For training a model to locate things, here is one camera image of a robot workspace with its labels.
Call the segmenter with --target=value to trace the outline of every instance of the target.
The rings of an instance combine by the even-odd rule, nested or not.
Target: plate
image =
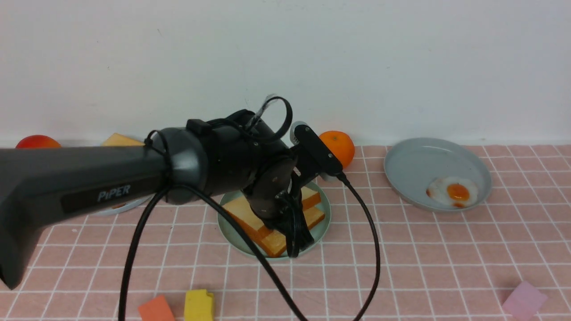
[[[132,209],[136,208],[137,206],[143,204],[144,202],[146,202],[150,198],[151,198],[150,196],[146,196],[143,198],[132,200],[132,201],[126,203],[125,205],[121,206],[121,207],[108,208],[108,209],[103,210],[103,211],[95,212],[92,215],[105,216],[105,215],[115,215],[115,214],[123,213],[123,212],[126,212],[128,210],[132,210]]]
[[[436,138],[407,139],[385,157],[385,172],[394,190],[408,203],[431,212],[460,212],[478,206],[492,191],[492,176],[482,160],[471,151]],[[457,176],[478,187],[476,203],[457,208],[428,197],[428,185],[437,178]]]
[[[325,213],[325,218],[310,230],[310,233],[313,236],[315,242],[311,246],[306,248],[304,251],[301,251],[298,257],[311,251],[311,249],[314,248],[319,243],[319,241],[321,241],[323,235],[325,235],[325,232],[327,232],[327,229],[329,228],[329,224],[331,224],[331,205],[329,204],[329,199],[327,198],[323,190],[313,182],[309,182],[306,185],[306,187],[309,187],[312,190],[319,192],[321,196],[321,203],[317,204],[315,207],[317,207],[319,210]],[[222,197],[220,205],[224,205],[240,196],[242,196],[242,192],[240,191],[226,193]],[[246,245],[244,240],[240,237],[240,235],[238,235],[236,230],[234,230],[234,228],[230,225],[230,223],[228,223],[220,214],[218,214],[218,227],[220,228],[220,232],[222,232],[222,235],[224,235],[224,237],[226,238],[226,240],[228,240],[230,245],[232,245],[234,248],[236,248],[238,251],[242,252],[243,254],[255,258],[252,250],[250,250],[250,248]],[[264,250],[262,250],[259,246],[258,249],[264,254],[264,256],[269,261],[289,259],[289,257],[287,256],[287,251],[285,251],[278,258],[270,258],[269,256],[267,256],[266,252],[264,252]]]

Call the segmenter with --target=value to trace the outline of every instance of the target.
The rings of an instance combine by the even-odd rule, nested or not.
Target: black cable
[[[274,142],[280,140],[282,137],[284,137],[284,135],[286,135],[287,131],[289,130],[289,127],[291,126],[291,122],[293,121],[293,110],[291,109],[291,104],[289,103],[289,101],[287,101],[283,97],[275,96],[275,97],[268,99],[266,102],[264,102],[262,109],[266,108],[266,106],[270,102],[275,101],[275,100],[283,101],[283,103],[285,105],[285,120],[284,120],[282,126],[280,127],[280,129],[278,129],[278,131],[274,135],[271,135],[270,137],[254,136],[251,133],[249,133],[248,131],[246,131],[243,128],[243,126],[241,126],[240,124],[236,123],[235,121],[233,121],[231,119],[227,119],[227,118],[214,119],[214,120],[209,121],[208,123],[213,125],[214,127],[218,127],[220,125],[231,126],[231,127],[235,128],[236,130],[238,130],[243,137],[250,139],[254,142],[260,143],[260,144],[274,143]]]
[[[147,223],[147,219],[151,215],[153,208],[155,208],[156,204],[168,193],[168,191],[170,191],[170,189],[171,186],[167,185],[158,193],[156,193],[155,196],[153,196],[147,207],[145,207],[143,214],[139,219],[139,223],[137,223],[135,232],[133,233],[131,246],[129,247],[129,252],[127,253],[127,259],[125,260],[123,279],[121,280],[121,292],[119,293],[119,321],[125,321],[129,279],[131,278],[131,270],[133,269],[135,254],[137,253],[137,247],[139,246],[139,241],[141,239],[141,235],[143,234],[144,226]]]
[[[313,243],[314,239],[307,228],[307,222],[305,221],[303,212],[296,210],[302,207],[301,202],[299,202],[299,204],[294,203],[294,198],[288,193],[284,193],[283,197],[279,199],[284,202],[290,211],[287,223],[291,234],[285,238],[287,253],[290,258],[297,258],[297,256],[299,256],[300,244]]]
[[[365,202],[363,201],[363,199],[361,198],[359,193],[357,193],[357,191],[353,188],[353,186],[351,185],[351,183],[349,182],[349,180],[347,179],[345,174],[341,174],[337,178],[341,182],[343,182],[343,184],[345,184],[345,186],[347,186],[347,188],[349,189],[349,191],[351,191],[351,193],[353,193],[353,195],[355,196],[355,198],[357,199],[359,204],[361,204],[361,207],[363,208],[363,210],[365,212],[365,216],[367,217],[367,220],[369,221],[371,231],[373,232],[373,241],[375,243],[375,279],[373,281],[373,286],[371,287],[371,292],[369,292],[369,295],[367,296],[367,299],[365,300],[365,303],[363,304],[361,310],[359,310],[359,313],[355,316],[355,320],[360,320],[363,317],[363,315],[365,314],[369,305],[371,304],[371,301],[373,300],[373,297],[375,296],[377,286],[379,285],[379,279],[380,279],[380,274],[381,274],[381,254],[380,254],[379,237],[377,236],[377,229],[375,228],[375,222],[373,221],[373,218],[371,217],[371,213],[369,212],[367,205],[365,204]],[[139,223],[137,224],[135,232],[133,233],[133,239],[131,241],[131,246],[129,247],[129,252],[127,254],[127,260],[125,262],[125,269],[123,271],[123,280],[121,282],[121,292],[119,294],[119,321],[125,321],[125,313],[126,313],[126,305],[127,305],[127,290],[129,287],[129,279],[131,277],[131,270],[133,267],[133,262],[135,261],[135,254],[137,251],[137,246],[139,244],[140,237],[143,233],[144,225],[146,224],[147,219],[148,219],[149,215],[151,214],[151,211],[156,206],[156,204],[159,202],[159,200],[161,198],[163,198],[168,193],[168,191],[170,191],[172,188],[183,188],[183,189],[191,191],[192,193],[196,194],[196,196],[198,196],[200,199],[205,201],[208,205],[210,205],[220,215],[222,215],[222,217],[226,221],[228,221],[228,223],[236,230],[238,235],[240,235],[240,237],[242,237],[242,239],[244,240],[246,245],[250,248],[250,250],[256,256],[258,261],[260,261],[260,264],[264,267],[264,269],[266,270],[266,272],[268,273],[268,275],[270,276],[270,278],[272,279],[272,281],[274,282],[274,284],[278,288],[278,291],[283,296],[285,302],[288,304],[289,308],[293,311],[293,313],[297,316],[297,318],[299,318],[301,321],[307,321],[307,318],[301,313],[301,311],[299,310],[299,308],[297,307],[297,305],[295,304],[295,302],[293,301],[293,299],[289,295],[288,291],[284,287],[283,283],[279,279],[278,275],[273,270],[272,266],[268,263],[268,260],[266,259],[266,257],[264,257],[264,255],[258,249],[256,244],[250,239],[250,237],[248,236],[248,234],[246,234],[246,232],[242,229],[242,227],[234,220],[234,218],[230,215],[230,213],[228,213],[228,211],[224,207],[222,207],[220,204],[216,203],[215,200],[210,198],[208,195],[204,194],[202,191],[198,190],[195,187],[192,187],[189,185],[182,185],[182,184],[177,184],[174,186],[168,185],[165,188],[163,188],[160,192],[158,192],[151,199],[151,201],[149,202],[147,207],[144,209],[143,214],[141,215],[141,218],[139,219]]]
[[[371,212],[369,212],[367,205],[365,204],[359,193],[353,188],[353,186],[349,182],[349,179],[347,179],[347,176],[345,176],[345,173],[341,172],[341,174],[337,176],[337,179],[340,180],[345,186],[347,186],[349,191],[351,191],[351,194],[353,194],[353,196],[355,196],[359,204],[361,204],[363,211],[365,211],[365,216],[367,217],[367,221],[369,221],[369,226],[371,227],[371,231],[373,232],[373,243],[375,244],[375,279],[373,280],[373,286],[371,287],[371,292],[369,292],[369,296],[367,297],[367,300],[365,300],[365,303],[363,304],[363,308],[361,308],[361,310],[355,317],[355,320],[359,320],[365,314],[365,310],[367,310],[369,304],[371,304],[371,301],[373,301],[373,297],[375,296],[375,292],[377,291],[377,286],[379,286],[379,279],[381,277],[381,248],[379,245],[379,236],[377,235],[377,229],[375,228],[375,221],[373,220],[373,217],[371,216]]]

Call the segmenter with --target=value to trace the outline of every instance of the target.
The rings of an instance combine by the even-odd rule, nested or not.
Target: bread slice
[[[303,187],[301,189],[301,203],[309,229],[312,229],[325,218],[325,213],[315,207],[321,203],[319,192]],[[269,257],[277,258],[286,250],[286,237],[278,231],[268,229],[262,220],[252,212],[250,204],[244,196],[226,203],[223,207],[244,229],[250,239],[261,247]]]
[[[143,146],[144,143],[136,139],[123,136],[121,134],[113,134],[111,137],[107,138],[101,146]]]
[[[303,215],[305,216],[305,222],[309,230],[325,218],[325,213],[320,211],[317,207],[311,207],[303,211]],[[268,236],[263,238],[262,243],[258,245],[270,258],[281,256],[287,249],[286,237],[276,230],[273,230]]]

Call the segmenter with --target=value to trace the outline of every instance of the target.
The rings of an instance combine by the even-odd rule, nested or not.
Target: tomato
[[[55,139],[44,135],[32,135],[21,140],[17,149],[53,149],[62,147]]]

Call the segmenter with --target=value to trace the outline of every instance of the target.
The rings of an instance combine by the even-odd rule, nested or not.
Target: egg yolk
[[[470,192],[468,189],[461,184],[450,184],[446,188],[448,196],[453,200],[466,201],[470,198]]]

